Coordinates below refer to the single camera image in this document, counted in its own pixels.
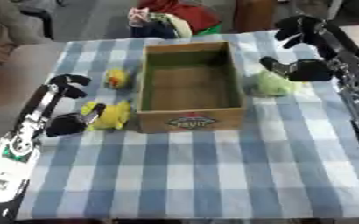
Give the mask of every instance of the blue checkered tablecloth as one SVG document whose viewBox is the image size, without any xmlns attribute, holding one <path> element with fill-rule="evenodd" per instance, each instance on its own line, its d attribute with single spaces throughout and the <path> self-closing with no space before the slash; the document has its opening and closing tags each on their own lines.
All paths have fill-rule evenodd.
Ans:
<svg viewBox="0 0 359 224">
<path fill-rule="evenodd" d="M 107 89 L 102 80 L 111 68 L 135 74 L 147 45 L 228 41 L 244 77 L 263 69 L 262 56 L 316 57 L 306 45 L 283 50 L 273 34 L 68 43 L 51 76 L 92 82 L 87 98 L 63 100 L 57 113 L 131 99 L 132 91 Z M 303 83 L 286 97 L 246 101 L 241 130 L 44 139 L 18 218 L 359 217 L 359 143 L 334 84 Z"/>
</svg>

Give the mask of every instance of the green toy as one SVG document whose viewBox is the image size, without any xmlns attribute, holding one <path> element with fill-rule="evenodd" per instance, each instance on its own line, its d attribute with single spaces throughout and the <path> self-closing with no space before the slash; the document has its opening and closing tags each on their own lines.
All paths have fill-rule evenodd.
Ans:
<svg viewBox="0 0 359 224">
<path fill-rule="evenodd" d="M 280 77 L 273 72 L 263 70 L 256 77 L 253 94 L 258 96 L 284 96 L 295 91 L 297 83 Z"/>
</svg>

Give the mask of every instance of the cardboard box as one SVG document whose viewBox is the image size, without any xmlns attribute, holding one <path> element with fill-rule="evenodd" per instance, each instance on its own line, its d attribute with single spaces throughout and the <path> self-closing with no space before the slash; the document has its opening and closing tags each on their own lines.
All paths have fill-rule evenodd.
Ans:
<svg viewBox="0 0 359 224">
<path fill-rule="evenodd" d="M 240 86 L 226 42 L 146 47 L 137 100 L 141 131 L 238 129 Z"/>
</svg>

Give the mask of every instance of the red clothing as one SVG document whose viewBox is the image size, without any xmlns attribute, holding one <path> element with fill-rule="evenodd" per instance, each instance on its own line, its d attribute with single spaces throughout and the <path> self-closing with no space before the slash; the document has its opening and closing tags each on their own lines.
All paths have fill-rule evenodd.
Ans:
<svg viewBox="0 0 359 224">
<path fill-rule="evenodd" d="M 138 8 L 145 7 L 150 8 L 150 11 L 153 12 L 169 13 L 186 20 L 193 34 L 220 23 L 219 19 L 206 9 L 179 3 L 178 0 L 140 0 Z"/>
</svg>

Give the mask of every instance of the yellow plush toy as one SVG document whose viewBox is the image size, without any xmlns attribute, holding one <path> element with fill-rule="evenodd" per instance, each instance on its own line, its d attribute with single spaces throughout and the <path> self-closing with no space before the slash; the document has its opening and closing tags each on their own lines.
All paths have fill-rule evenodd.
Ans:
<svg viewBox="0 0 359 224">
<path fill-rule="evenodd" d="M 105 83 L 110 88 L 124 88 L 129 81 L 129 75 L 120 69 L 112 69 L 106 73 Z"/>
<path fill-rule="evenodd" d="M 87 115 L 97 104 L 95 101 L 89 101 L 81 107 L 81 113 Z M 130 119 L 130 103 L 120 101 L 117 105 L 106 105 L 101 116 L 90 123 L 87 130 L 121 130 L 123 125 Z"/>
</svg>

